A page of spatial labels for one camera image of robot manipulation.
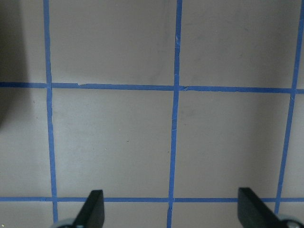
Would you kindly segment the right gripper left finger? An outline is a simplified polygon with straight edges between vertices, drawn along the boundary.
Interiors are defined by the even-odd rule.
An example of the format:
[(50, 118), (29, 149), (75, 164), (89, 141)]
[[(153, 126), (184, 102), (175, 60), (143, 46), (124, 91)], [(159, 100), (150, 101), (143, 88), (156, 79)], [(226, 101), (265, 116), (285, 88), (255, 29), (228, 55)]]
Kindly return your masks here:
[(102, 190), (90, 192), (72, 228), (102, 228), (105, 222), (104, 195)]

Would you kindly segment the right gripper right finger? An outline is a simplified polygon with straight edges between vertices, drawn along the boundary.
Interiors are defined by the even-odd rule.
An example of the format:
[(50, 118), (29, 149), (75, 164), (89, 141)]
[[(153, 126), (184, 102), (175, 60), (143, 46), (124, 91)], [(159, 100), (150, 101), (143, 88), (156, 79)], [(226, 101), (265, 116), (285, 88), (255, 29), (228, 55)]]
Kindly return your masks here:
[(250, 188), (239, 188), (237, 196), (237, 217), (243, 228), (287, 227)]

